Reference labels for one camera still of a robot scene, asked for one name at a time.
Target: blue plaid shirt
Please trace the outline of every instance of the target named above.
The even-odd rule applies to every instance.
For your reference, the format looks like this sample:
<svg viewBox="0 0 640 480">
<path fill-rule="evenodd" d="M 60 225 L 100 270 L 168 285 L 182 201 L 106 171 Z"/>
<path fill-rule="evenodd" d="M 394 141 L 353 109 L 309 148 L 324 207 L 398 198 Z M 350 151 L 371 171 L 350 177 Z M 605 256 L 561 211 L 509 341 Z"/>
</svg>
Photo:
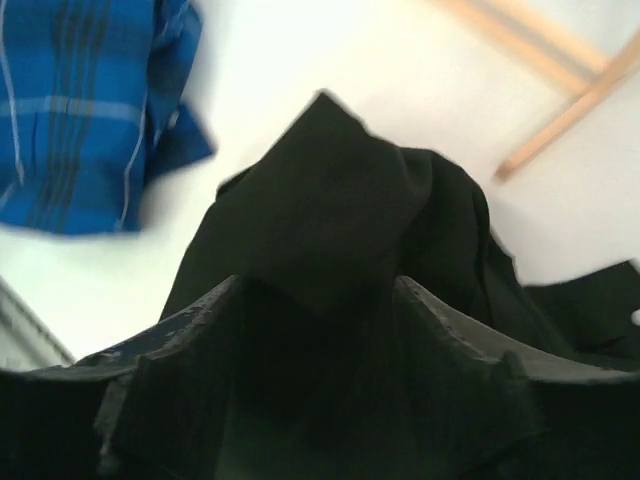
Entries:
<svg viewBox="0 0 640 480">
<path fill-rule="evenodd" d="M 0 0 L 0 222 L 139 230 L 146 184 L 209 156 L 181 103 L 189 0 Z"/>
</svg>

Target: clothing pile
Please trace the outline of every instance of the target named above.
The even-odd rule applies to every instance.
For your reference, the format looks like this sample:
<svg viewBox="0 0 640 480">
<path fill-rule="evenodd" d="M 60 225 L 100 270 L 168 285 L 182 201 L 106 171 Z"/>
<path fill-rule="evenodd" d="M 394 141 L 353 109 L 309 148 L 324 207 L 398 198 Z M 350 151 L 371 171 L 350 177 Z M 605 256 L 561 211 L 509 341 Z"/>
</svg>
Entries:
<svg viewBox="0 0 640 480">
<path fill-rule="evenodd" d="M 320 94 L 157 326 L 0 375 L 5 478 L 640 478 L 640 274 L 523 287 L 485 197 Z"/>
<path fill-rule="evenodd" d="M 0 222 L 136 231 L 157 176 L 212 153 L 180 101 L 189 0 L 0 2 Z"/>
</svg>

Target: white surface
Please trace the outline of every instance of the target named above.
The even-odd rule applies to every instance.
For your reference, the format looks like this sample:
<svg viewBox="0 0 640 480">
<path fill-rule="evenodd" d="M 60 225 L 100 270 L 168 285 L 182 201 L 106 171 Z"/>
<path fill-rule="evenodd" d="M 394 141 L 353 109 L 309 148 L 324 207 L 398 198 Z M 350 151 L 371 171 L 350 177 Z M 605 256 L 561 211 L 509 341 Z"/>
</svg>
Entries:
<svg viewBox="0 0 640 480">
<path fill-rule="evenodd" d="M 585 17 L 576 13 L 582 0 L 537 1 L 558 18 Z M 588 3 L 598 2 L 606 28 L 589 17 L 587 36 L 624 43 L 620 32 L 640 22 L 636 0 Z M 200 3 L 205 32 L 188 96 L 219 143 L 217 157 L 154 185 L 147 228 L 135 238 L 0 231 L 0 275 L 76 356 L 158 320 L 218 183 L 259 160 L 322 87 L 374 132 L 463 165 L 487 189 L 524 279 L 566 279 L 640 257 L 640 77 L 498 186 L 490 176 L 501 159 L 567 98 L 428 0 Z"/>
</svg>

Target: black cloth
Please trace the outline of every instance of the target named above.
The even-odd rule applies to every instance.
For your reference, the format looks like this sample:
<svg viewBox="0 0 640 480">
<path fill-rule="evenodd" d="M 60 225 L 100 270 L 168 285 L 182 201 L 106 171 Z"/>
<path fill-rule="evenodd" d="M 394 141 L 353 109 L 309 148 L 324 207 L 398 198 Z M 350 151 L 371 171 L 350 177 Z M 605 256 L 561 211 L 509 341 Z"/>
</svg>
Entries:
<svg viewBox="0 0 640 480">
<path fill-rule="evenodd" d="M 462 168 L 368 134 L 326 93 L 260 162 L 221 186 L 162 316 L 232 274 L 263 280 L 318 316 L 356 290 L 388 291 L 407 275 L 458 311 L 549 353 L 606 354 L 592 347 L 624 337 L 629 348 L 613 353 L 640 362 L 630 321 L 640 308 L 640 276 L 630 264 L 523 289 L 491 235 L 482 190 Z M 583 317 L 588 341 L 571 327 Z"/>
<path fill-rule="evenodd" d="M 321 94 L 220 188 L 158 325 L 0 372 L 0 472 L 640 478 L 638 281 L 522 288 L 462 169 Z"/>
</svg>

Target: wooden frame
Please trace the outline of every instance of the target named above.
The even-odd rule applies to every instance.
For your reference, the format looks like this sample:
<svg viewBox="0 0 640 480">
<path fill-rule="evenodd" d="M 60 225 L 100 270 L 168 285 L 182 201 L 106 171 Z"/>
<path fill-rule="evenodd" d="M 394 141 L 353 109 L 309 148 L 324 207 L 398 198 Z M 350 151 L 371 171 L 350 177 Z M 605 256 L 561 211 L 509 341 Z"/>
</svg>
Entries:
<svg viewBox="0 0 640 480">
<path fill-rule="evenodd" d="M 516 149 L 498 170 L 507 180 L 628 78 L 640 58 L 640 30 L 613 58 L 522 3 L 522 0 L 436 0 L 565 88 L 576 101 Z"/>
</svg>

